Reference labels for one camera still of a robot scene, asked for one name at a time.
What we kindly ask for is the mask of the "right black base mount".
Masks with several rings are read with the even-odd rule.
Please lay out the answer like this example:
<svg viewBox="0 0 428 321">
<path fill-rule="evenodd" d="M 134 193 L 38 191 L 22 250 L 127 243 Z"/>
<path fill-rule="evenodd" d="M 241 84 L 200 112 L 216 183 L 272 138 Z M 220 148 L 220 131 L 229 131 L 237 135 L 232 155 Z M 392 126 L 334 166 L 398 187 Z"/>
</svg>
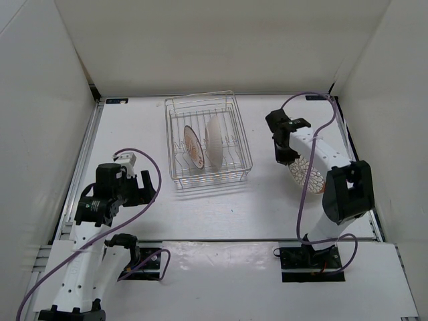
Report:
<svg viewBox="0 0 428 321">
<path fill-rule="evenodd" d="M 274 256 L 280 259 L 283 283 L 345 282 L 338 248 L 310 253 L 300 247 L 277 247 Z"/>
</svg>

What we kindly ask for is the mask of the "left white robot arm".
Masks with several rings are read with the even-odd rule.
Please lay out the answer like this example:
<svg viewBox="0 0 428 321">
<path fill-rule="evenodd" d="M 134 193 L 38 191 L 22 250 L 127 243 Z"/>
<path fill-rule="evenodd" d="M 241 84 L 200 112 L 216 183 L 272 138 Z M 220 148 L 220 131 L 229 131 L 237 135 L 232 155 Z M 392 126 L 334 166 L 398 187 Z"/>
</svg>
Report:
<svg viewBox="0 0 428 321">
<path fill-rule="evenodd" d="M 131 160 L 103 163 L 80 196 L 70 238 L 73 252 L 60 264 L 65 275 L 51 306 L 39 320 L 105 320 L 108 288 L 141 262 L 138 238 L 119 233 L 113 220 L 123 207 L 149 206 L 156 197 L 148 171 Z"/>
</svg>

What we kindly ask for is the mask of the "orange patterned plate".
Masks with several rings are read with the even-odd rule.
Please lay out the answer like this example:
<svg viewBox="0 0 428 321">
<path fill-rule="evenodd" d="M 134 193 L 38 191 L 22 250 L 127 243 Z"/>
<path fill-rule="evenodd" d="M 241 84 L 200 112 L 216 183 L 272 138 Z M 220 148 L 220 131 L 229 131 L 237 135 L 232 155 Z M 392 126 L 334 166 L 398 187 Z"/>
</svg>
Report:
<svg viewBox="0 0 428 321">
<path fill-rule="evenodd" d="M 184 138 L 185 148 L 193 164 L 198 169 L 200 170 L 203 169 L 205 167 L 205 158 L 203 155 L 203 149 L 199 141 L 199 138 L 195 134 L 195 131 L 189 125 L 186 125 L 184 127 L 183 138 Z"/>
</svg>

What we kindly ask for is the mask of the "floral patterned bowl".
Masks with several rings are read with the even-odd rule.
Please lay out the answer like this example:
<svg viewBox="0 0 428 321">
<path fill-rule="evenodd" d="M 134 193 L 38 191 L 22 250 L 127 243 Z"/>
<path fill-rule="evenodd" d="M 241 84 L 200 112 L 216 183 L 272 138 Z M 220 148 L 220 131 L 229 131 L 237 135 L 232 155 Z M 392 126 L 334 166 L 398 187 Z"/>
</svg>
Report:
<svg viewBox="0 0 428 321">
<path fill-rule="evenodd" d="M 307 195 L 321 195 L 325 190 L 325 179 L 321 173 L 312 167 L 309 169 L 309 160 L 304 157 L 296 159 L 291 165 L 287 165 L 293 181 Z"/>
</svg>

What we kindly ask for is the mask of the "right blue corner label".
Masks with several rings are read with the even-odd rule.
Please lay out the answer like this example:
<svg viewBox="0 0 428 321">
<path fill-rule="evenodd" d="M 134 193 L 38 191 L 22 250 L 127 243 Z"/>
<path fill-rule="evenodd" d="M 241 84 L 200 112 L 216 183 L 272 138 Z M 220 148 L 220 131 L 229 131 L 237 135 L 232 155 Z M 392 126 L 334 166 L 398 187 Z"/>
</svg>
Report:
<svg viewBox="0 0 428 321">
<path fill-rule="evenodd" d="M 305 99 L 307 101 L 323 101 L 323 100 L 329 100 L 328 97 L 325 96 L 317 96 L 317 95 L 305 95 Z"/>
</svg>

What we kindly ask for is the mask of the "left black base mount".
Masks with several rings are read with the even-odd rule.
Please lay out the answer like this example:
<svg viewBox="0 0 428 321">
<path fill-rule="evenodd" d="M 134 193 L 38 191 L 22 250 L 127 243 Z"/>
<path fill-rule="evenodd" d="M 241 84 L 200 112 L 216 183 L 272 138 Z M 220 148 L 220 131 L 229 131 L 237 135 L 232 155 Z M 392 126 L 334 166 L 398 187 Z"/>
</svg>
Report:
<svg viewBox="0 0 428 321">
<path fill-rule="evenodd" d="M 146 280 L 163 281 L 171 261 L 171 252 L 159 247 L 140 248 L 140 261 L 126 267 L 120 274 L 118 281 Z"/>
</svg>

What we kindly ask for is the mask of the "blue corner label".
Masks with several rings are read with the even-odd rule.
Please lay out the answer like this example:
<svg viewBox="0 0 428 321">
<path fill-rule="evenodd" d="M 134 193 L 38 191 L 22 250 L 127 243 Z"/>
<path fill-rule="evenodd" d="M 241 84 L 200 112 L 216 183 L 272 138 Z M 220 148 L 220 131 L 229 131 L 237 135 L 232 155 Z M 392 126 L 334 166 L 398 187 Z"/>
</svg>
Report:
<svg viewBox="0 0 428 321">
<path fill-rule="evenodd" d="M 328 97 L 325 96 L 317 96 L 317 95 L 305 95 L 305 99 L 307 101 L 323 101 L 323 100 L 329 100 Z"/>
<path fill-rule="evenodd" d="M 109 98 L 106 99 L 105 104 L 127 104 L 128 98 Z"/>
</svg>

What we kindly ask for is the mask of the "white ribbed bowl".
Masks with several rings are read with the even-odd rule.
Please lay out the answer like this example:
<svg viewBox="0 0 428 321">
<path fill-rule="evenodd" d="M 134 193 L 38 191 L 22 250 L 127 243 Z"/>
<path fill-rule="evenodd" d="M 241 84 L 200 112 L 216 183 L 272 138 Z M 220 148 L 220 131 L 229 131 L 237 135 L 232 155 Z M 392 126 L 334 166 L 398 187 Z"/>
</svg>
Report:
<svg viewBox="0 0 428 321">
<path fill-rule="evenodd" d="M 223 164 L 223 142 L 217 115 L 212 116 L 205 127 L 205 144 L 211 164 L 219 170 Z"/>
</svg>

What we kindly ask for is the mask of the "left blue corner label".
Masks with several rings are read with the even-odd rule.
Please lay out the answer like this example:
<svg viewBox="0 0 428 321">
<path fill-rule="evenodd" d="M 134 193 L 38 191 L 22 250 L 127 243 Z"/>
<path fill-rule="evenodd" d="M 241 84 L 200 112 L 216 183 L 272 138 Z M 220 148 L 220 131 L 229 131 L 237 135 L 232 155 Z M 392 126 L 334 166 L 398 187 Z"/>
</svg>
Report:
<svg viewBox="0 0 428 321">
<path fill-rule="evenodd" d="M 128 98 L 109 98 L 106 99 L 105 104 L 127 104 Z"/>
</svg>

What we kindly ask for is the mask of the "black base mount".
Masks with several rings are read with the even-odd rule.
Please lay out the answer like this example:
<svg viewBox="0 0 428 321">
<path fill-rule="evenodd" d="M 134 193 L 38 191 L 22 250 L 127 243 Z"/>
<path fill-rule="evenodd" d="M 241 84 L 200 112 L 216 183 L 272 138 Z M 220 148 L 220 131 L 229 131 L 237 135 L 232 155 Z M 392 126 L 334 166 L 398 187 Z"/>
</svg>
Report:
<svg viewBox="0 0 428 321">
<path fill-rule="evenodd" d="M 345 282 L 338 248 L 310 253 L 300 247 L 277 247 L 274 256 L 280 259 L 283 283 Z"/>
<path fill-rule="evenodd" d="M 140 261 L 126 267 L 120 274 L 118 281 L 146 280 L 163 281 L 171 261 L 171 252 L 159 247 L 140 248 Z"/>
</svg>

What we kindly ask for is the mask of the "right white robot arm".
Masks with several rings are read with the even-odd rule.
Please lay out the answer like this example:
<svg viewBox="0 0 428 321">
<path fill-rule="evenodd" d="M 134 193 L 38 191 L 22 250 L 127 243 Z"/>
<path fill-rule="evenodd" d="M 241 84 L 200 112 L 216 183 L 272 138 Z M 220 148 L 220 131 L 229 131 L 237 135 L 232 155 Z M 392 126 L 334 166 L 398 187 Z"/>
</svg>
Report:
<svg viewBox="0 0 428 321">
<path fill-rule="evenodd" d="M 276 161 L 291 168 L 298 160 L 309 162 L 324 180 L 323 214 L 305 234 L 300 251 L 302 263 L 314 268 L 324 260 L 343 231 L 375 206 L 370 165 L 352 161 L 317 136 L 303 118 L 290 119 L 282 109 L 265 118 L 273 134 Z"/>
</svg>

